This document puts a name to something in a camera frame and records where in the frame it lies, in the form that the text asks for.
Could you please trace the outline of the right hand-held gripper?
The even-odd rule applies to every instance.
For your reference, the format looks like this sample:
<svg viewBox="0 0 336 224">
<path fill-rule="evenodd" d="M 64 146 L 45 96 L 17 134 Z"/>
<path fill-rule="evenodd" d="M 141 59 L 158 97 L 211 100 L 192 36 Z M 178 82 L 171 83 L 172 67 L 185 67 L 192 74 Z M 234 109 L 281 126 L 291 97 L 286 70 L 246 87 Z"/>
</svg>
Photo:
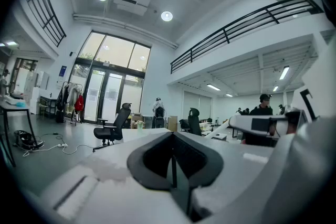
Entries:
<svg viewBox="0 0 336 224">
<path fill-rule="evenodd" d="M 244 133 L 295 133 L 279 178 L 268 163 L 239 202 L 237 223 L 335 223 L 335 39 L 303 78 L 301 107 L 283 115 L 235 115 L 229 126 Z"/>
</svg>

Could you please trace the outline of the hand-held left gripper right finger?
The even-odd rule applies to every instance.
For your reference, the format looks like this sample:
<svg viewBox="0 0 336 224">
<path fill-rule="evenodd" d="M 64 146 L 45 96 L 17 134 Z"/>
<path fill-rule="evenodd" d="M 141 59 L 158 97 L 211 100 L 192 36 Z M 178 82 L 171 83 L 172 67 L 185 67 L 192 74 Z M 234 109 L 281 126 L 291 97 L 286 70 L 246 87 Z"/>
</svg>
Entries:
<svg viewBox="0 0 336 224">
<path fill-rule="evenodd" d="M 272 149 L 174 133 L 173 157 L 187 179 L 183 209 L 192 222 L 233 202 L 257 178 Z"/>
</svg>

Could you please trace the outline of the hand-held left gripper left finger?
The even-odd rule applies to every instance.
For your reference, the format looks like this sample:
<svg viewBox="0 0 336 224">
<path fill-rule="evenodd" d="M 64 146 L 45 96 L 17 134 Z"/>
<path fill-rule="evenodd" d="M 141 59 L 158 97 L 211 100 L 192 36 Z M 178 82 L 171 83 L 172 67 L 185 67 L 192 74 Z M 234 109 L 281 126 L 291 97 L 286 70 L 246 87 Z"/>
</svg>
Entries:
<svg viewBox="0 0 336 224">
<path fill-rule="evenodd" d="M 41 200 L 66 223 L 188 223 L 168 180 L 180 135 L 150 134 L 96 150 L 55 179 Z"/>
</svg>

